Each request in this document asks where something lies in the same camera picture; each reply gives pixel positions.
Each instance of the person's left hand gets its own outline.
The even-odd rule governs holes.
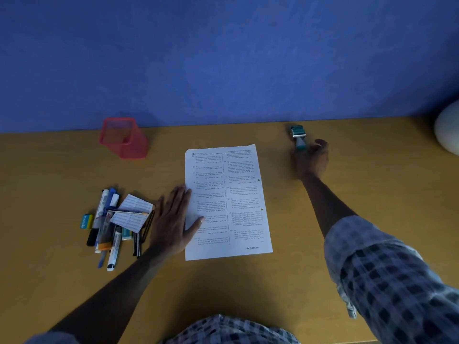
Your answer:
[[[150,235],[150,248],[158,253],[172,256],[183,251],[204,221],[199,217],[185,231],[185,215],[190,203],[191,189],[185,185],[175,187],[164,204],[164,196],[156,203]]]

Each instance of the pen holder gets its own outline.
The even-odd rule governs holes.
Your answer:
[[[142,159],[148,151],[148,140],[134,118],[106,118],[99,143],[121,159]]]

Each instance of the white round object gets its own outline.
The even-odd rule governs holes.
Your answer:
[[[459,100],[439,114],[434,129],[438,142],[459,156]]]

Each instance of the pile of stationery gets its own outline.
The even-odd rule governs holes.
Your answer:
[[[103,190],[97,212],[84,215],[80,225],[81,229],[90,230],[86,245],[95,246],[95,252],[101,254],[98,268],[103,266],[110,252],[108,271],[115,268],[122,240],[132,240],[133,255],[140,257],[154,213],[152,203],[131,194],[120,206],[117,206],[118,200],[119,194],[114,188]]]

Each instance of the hand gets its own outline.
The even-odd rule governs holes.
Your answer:
[[[175,187],[164,204],[161,196],[156,204],[150,235],[150,248],[159,250],[167,256],[183,251],[204,221],[199,217],[185,231],[185,215],[190,203],[191,189],[185,191],[185,185]]]
[[[309,145],[305,150],[295,150],[293,153],[296,171],[301,180],[308,174],[313,174],[320,179],[327,168],[328,143],[321,139],[315,142],[316,144]]]

